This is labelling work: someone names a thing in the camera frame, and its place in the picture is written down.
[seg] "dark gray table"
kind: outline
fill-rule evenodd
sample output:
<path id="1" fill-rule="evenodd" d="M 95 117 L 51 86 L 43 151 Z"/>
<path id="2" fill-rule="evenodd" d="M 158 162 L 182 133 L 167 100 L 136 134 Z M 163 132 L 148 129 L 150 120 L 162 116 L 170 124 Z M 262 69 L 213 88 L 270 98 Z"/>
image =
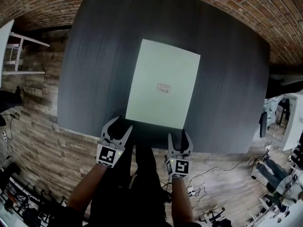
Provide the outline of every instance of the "dark gray table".
<path id="1" fill-rule="evenodd" d="M 184 126 L 194 151 L 247 152 L 266 94 L 269 44 L 199 0 L 84 0 L 63 60 L 58 124 L 98 137 L 125 115 L 142 39 L 201 55 Z M 180 142 L 181 130 L 122 122 L 130 124 L 134 144 L 167 148 L 168 132 Z"/>

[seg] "brick ceiling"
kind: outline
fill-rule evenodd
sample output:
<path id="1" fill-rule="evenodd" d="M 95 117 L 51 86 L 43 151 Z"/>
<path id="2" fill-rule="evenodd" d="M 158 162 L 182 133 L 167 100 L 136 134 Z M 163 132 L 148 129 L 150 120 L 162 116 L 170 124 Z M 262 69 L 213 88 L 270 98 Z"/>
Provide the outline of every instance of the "brick ceiling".
<path id="1" fill-rule="evenodd" d="M 303 0 L 202 0 L 234 16 L 271 45 L 272 65 L 301 71 Z M 82 0 L 0 0 L 0 26 L 24 30 L 71 25 Z"/>

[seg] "wooden floor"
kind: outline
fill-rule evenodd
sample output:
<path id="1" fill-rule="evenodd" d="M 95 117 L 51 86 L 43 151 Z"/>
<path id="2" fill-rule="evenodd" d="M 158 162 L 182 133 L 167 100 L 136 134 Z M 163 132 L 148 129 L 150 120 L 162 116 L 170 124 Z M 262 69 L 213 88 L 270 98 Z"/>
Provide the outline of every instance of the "wooden floor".
<path id="1" fill-rule="evenodd" d="M 26 93 L 21 107 L 8 110 L 10 113 L 20 114 L 20 120 L 14 119 L 11 125 L 13 139 L 10 145 L 13 157 L 9 161 L 15 161 L 20 166 L 22 169 L 20 180 L 25 184 L 29 184 L 30 187 L 36 186 L 39 190 L 49 189 L 60 199 L 63 195 L 68 198 L 75 185 L 95 164 L 98 139 L 69 132 L 56 124 L 58 83 L 68 31 L 50 32 L 44 34 L 44 37 L 45 40 L 51 41 L 51 47 L 28 46 L 24 52 L 26 55 L 24 68 L 39 69 L 42 66 L 46 74 L 3 76 L 1 89 L 13 92 L 16 86 L 20 85 Z M 10 137 L 10 117 L 4 117 L 7 125 L 2 130 Z M 262 154 L 264 146 L 269 143 L 256 134 L 247 154 L 194 154 L 192 173 L 186 183 L 188 185 L 193 176 L 215 166 L 231 169 L 239 162 Z M 280 164 L 285 163 L 289 152 L 273 148 L 271 157 Z M 4 149 L 5 146 L 1 146 L 0 159 L 6 157 Z M 160 180 L 166 183 L 168 176 L 163 163 L 165 151 L 155 149 L 154 154 Z M 135 172 L 135 169 L 133 159 L 131 171 Z M 266 183 L 255 170 L 252 174 L 255 174 L 263 184 Z M 247 164 L 242 164 L 229 172 L 213 170 L 206 174 L 205 178 L 197 179 L 194 185 L 204 181 L 207 196 L 194 208 L 195 218 L 198 219 L 207 211 L 225 207 L 225 216 L 232 221 L 234 227 L 243 226 L 243 223 L 250 219 L 248 210 L 257 211 L 258 198 L 266 192 L 260 183 L 251 179 Z M 200 196 L 191 198 L 192 206 L 197 205 L 203 194 L 201 191 Z M 166 210 L 168 222 L 171 223 L 170 204 L 166 204 Z"/>

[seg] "forearm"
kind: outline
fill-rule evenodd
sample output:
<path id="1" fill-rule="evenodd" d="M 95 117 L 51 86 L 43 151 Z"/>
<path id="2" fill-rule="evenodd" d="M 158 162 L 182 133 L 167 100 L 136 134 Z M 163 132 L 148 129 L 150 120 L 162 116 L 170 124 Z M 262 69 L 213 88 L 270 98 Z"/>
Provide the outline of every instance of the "forearm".
<path id="1" fill-rule="evenodd" d="M 176 227 L 194 222 L 189 196 L 181 178 L 172 179 L 172 218 Z"/>
<path id="2" fill-rule="evenodd" d="M 67 206 L 76 209 L 80 213 L 84 213 L 106 169 L 106 166 L 96 164 L 74 188 Z"/>

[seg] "person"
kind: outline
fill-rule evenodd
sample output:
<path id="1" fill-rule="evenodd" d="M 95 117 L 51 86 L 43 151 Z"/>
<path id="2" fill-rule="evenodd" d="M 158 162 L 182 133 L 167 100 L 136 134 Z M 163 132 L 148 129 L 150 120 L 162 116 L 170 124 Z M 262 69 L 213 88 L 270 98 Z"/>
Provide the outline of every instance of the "person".
<path id="1" fill-rule="evenodd" d="M 273 175 L 267 170 L 265 164 L 273 171 Z M 269 156 L 265 157 L 264 162 L 257 161 L 256 168 L 275 189 L 283 205 L 291 206 L 303 200 L 303 184 L 300 181 L 293 183 L 293 177 Z"/>
<path id="2" fill-rule="evenodd" d="M 20 106 L 22 104 L 23 96 L 24 91 L 20 90 L 19 86 L 15 93 L 0 90 L 0 113 L 15 106 Z M 0 127 L 5 125 L 5 119 L 0 115 Z"/>
<path id="3" fill-rule="evenodd" d="M 169 227 L 162 188 L 152 149 L 136 146 L 138 169 L 130 176 L 133 146 L 125 151 L 114 168 L 96 164 L 74 188 L 67 207 L 50 226 L 82 226 L 83 215 L 91 202 L 89 227 L 158 226 Z M 172 179 L 172 218 L 176 227 L 199 227 L 184 180 Z"/>

